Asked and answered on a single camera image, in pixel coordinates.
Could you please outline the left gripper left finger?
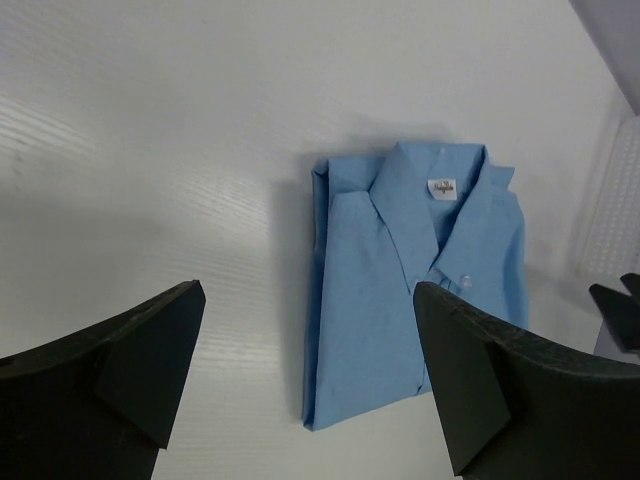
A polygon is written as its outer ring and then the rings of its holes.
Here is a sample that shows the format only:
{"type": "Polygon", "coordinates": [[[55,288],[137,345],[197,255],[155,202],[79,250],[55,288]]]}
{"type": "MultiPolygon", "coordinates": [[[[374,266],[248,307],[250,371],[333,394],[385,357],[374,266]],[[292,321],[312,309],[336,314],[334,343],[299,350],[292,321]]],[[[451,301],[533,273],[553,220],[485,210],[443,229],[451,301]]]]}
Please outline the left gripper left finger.
{"type": "Polygon", "coordinates": [[[206,296],[182,282],[1,360],[4,479],[149,479],[167,449],[206,296]]]}

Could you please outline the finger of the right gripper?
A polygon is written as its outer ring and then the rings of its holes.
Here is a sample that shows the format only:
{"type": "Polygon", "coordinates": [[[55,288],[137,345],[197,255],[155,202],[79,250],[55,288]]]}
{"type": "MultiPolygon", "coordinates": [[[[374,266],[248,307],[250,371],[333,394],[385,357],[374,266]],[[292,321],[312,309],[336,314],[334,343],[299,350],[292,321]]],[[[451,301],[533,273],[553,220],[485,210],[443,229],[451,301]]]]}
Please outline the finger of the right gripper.
{"type": "Polygon", "coordinates": [[[627,273],[620,277],[620,281],[630,295],[640,295],[640,275],[637,273],[627,273]]]}
{"type": "Polygon", "coordinates": [[[639,295],[593,284],[589,293],[607,330],[622,353],[639,352],[639,295]]]}

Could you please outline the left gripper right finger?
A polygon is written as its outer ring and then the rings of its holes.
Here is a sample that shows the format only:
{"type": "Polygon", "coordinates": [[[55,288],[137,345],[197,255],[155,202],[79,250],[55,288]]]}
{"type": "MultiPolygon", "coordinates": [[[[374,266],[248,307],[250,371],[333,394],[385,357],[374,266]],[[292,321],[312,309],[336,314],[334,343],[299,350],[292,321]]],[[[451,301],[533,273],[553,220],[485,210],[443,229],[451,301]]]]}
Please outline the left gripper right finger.
{"type": "Polygon", "coordinates": [[[636,365],[550,341],[432,282],[413,302],[456,476],[638,477],[636,365]]]}

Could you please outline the light blue long sleeve shirt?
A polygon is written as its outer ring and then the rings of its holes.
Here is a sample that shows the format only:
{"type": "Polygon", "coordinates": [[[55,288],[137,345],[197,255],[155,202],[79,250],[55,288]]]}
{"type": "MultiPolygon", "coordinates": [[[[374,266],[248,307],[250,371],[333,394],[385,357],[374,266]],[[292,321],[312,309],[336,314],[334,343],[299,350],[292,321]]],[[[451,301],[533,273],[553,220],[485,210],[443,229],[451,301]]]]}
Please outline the light blue long sleeve shirt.
{"type": "Polygon", "coordinates": [[[422,282],[528,325],[525,219],[513,175],[473,143],[399,142],[313,168],[307,429],[430,391],[413,306],[422,282]]]}

